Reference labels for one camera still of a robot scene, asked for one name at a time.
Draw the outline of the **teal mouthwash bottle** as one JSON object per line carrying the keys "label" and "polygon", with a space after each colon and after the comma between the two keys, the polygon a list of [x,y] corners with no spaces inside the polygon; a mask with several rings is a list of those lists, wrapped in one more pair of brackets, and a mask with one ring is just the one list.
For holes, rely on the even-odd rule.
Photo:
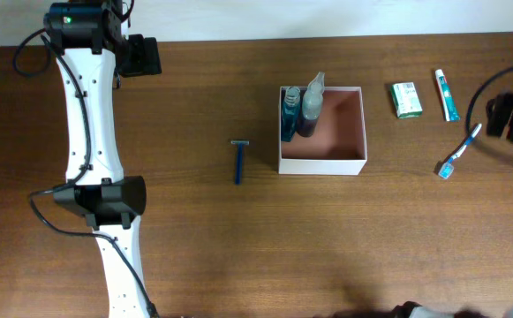
{"label": "teal mouthwash bottle", "polygon": [[282,103],[281,140],[291,142],[296,131],[296,124],[301,107],[301,92],[298,87],[289,87],[285,91]]}

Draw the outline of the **clear purple spray bottle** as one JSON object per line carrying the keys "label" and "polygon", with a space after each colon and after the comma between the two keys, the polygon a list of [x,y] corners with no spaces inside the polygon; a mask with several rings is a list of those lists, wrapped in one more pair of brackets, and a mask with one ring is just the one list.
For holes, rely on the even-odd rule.
{"label": "clear purple spray bottle", "polygon": [[321,114],[324,90],[325,73],[318,72],[307,86],[298,116],[297,133],[302,137],[308,138],[314,133]]}

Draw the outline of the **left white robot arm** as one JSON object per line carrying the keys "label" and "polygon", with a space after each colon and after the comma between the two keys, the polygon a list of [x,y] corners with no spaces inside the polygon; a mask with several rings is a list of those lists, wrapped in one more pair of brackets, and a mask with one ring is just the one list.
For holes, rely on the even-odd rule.
{"label": "left white robot arm", "polygon": [[84,219],[83,237],[99,247],[111,317],[156,317],[140,257],[147,203],[141,176],[127,176],[116,142],[113,92],[122,78],[162,71],[154,37],[130,34],[131,8],[120,1],[53,3],[43,19],[45,45],[64,85],[69,159],[54,202]]}

